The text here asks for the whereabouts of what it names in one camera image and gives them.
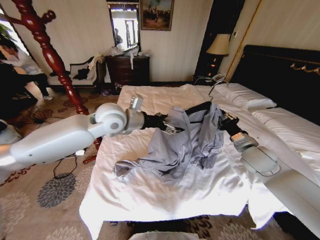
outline black pants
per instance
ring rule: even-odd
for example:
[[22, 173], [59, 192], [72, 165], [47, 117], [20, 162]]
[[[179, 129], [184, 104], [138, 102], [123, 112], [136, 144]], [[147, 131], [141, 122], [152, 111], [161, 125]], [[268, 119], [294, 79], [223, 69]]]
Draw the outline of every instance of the black pants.
[[40, 89], [43, 96], [49, 96], [47, 91], [48, 86], [48, 78], [44, 73], [36, 74], [36, 75], [26, 75], [26, 74], [18, 74], [17, 81], [23, 84], [27, 84], [30, 82], [34, 82], [38, 88]]

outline dark wooden pole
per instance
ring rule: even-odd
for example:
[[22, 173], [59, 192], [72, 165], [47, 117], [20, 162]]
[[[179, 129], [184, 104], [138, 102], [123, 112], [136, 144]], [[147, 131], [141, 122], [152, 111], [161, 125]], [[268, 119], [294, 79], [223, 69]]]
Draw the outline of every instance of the dark wooden pole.
[[46, 33], [46, 25], [56, 18], [55, 13], [49, 10], [39, 17], [32, 6], [32, 0], [12, 0], [21, 14], [21, 24], [32, 32], [33, 38], [40, 44], [43, 56], [49, 66], [58, 76], [58, 80], [64, 86], [70, 101], [75, 105], [78, 114], [88, 115], [88, 109], [82, 103], [80, 95], [72, 86], [70, 77], [66, 74], [64, 62], [50, 43], [50, 37]]

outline framed painting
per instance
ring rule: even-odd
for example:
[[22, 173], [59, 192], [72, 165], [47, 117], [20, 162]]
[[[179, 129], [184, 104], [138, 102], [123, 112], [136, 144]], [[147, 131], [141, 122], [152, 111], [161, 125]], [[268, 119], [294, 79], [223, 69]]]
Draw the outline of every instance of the framed painting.
[[170, 31], [174, 0], [141, 0], [141, 30]]

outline mattress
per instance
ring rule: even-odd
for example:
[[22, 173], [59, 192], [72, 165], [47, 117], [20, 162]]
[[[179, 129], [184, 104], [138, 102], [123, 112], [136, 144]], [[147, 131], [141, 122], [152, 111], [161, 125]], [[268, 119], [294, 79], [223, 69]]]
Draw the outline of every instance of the mattress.
[[[129, 107], [133, 94], [143, 97], [141, 110], [149, 115], [168, 113], [173, 106], [190, 108], [210, 100], [207, 86], [124, 86], [118, 104]], [[265, 128], [251, 113], [213, 91], [213, 101], [240, 118], [239, 126], [290, 167], [315, 181], [312, 171], [284, 142]], [[134, 169], [123, 180], [112, 173], [120, 160], [135, 160], [148, 154], [154, 129], [135, 130], [130, 135], [104, 137], [79, 213], [92, 239], [97, 239], [104, 221], [166, 221], [198, 215], [239, 215], [248, 209], [257, 228], [274, 212], [288, 209], [239, 162], [240, 154], [224, 134], [224, 146], [212, 169], [188, 166], [181, 181], [167, 185], [143, 169]]]

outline man in white shirt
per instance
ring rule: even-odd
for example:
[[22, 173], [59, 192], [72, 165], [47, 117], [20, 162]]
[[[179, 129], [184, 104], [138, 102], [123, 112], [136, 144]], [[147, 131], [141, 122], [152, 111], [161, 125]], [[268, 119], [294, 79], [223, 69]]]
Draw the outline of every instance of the man in white shirt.
[[0, 60], [4, 64], [10, 64], [14, 67], [20, 67], [26, 74], [17, 74], [16, 80], [24, 84], [34, 82], [40, 89], [43, 98], [52, 100], [53, 97], [47, 91], [47, 75], [39, 68], [35, 61], [31, 59], [24, 51], [18, 48], [11, 40], [1, 38], [0, 45], [9, 54], [8, 60]]

